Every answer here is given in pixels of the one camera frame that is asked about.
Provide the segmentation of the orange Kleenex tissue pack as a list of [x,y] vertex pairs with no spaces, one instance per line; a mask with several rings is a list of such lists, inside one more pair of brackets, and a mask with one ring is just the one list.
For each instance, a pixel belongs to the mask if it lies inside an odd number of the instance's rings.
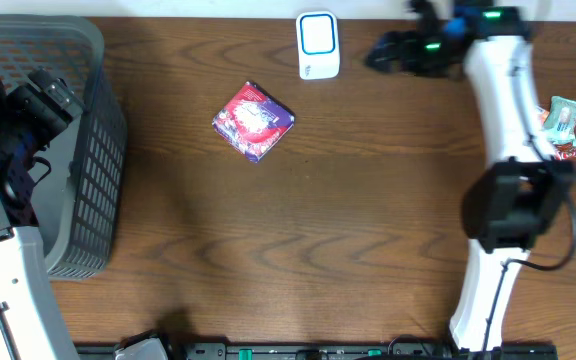
[[546,110],[542,107],[537,107],[538,118],[541,122],[542,126],[545,126],[548,116],[550,115],[550,111]]

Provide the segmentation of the green flushable wipes pack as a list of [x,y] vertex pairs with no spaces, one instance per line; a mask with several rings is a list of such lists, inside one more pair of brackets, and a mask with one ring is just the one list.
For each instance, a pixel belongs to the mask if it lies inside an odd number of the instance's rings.
[[576,101],[553,96],[543,129],[554,145],[576,145]]

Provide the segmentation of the purple red pantyliner pack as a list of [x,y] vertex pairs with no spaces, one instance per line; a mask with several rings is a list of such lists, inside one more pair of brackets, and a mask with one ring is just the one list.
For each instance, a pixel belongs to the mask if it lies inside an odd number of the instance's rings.
[[295,120],[292,111],[248,81],[214,116],[212,126],[234,149],[258,163]]

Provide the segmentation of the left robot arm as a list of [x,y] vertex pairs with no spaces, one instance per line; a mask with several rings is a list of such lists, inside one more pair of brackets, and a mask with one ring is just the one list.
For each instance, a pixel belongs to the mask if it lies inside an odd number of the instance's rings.
[[31,204],[40,151],[86,107],[44,68],[7,91],[0,77],[0,359],[76,359]]

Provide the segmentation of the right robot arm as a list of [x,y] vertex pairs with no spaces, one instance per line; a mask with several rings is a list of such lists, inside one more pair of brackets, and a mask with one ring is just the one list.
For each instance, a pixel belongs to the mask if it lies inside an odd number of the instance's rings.
[[441,22],[429,0],[410,0],[415,29],[388,32],[366,56],[380,73],[444,78],[459,66],[476,98],[484,173],[464,194],[460,216],[468,262],[449,321],[453,352],[503,356],[502,327],[523,268],[554,272],[576,254],[572,162],[559,160],[542,129],[532,69],[532,26],[515,6],[457,1]]

